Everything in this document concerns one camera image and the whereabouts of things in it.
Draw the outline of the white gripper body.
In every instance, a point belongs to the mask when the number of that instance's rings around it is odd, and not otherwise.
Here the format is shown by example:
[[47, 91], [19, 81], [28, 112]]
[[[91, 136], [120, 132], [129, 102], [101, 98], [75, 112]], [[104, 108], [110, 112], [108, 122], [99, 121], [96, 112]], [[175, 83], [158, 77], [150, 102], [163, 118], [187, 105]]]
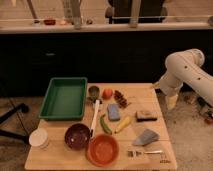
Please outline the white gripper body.
[[167, 96], [174, 96], [179, 93], [183, 83], [174, 75], [165, 73], [159, 79], [159, 88]]

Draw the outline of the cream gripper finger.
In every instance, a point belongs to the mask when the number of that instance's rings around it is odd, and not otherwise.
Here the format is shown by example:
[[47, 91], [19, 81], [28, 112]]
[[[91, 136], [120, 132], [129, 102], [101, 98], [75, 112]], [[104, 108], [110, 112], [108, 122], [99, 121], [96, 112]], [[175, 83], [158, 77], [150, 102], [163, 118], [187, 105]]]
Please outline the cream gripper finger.
[[153, 89], [160, 89], [160, 83], [159, 82], [155, 82], [152, 84], [152, 88]]
[[167, 109], [172, 110], [176, 106], [177, 100], [178, 100], [178, 95], [167, 96], [166, 97]]

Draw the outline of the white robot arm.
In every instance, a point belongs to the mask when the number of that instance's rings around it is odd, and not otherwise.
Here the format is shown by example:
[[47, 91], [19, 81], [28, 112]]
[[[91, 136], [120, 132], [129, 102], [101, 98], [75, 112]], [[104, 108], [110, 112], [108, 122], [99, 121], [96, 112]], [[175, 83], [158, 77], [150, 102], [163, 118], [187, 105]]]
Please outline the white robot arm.
[[201, 69], [205, 56], [199, 49], [174, 52], [166, 57], [166, 72], [152, 87], [165, 94], [169, 110], [176, 106], [178, 93], [187, 84], [213, 107], [213, 76]]

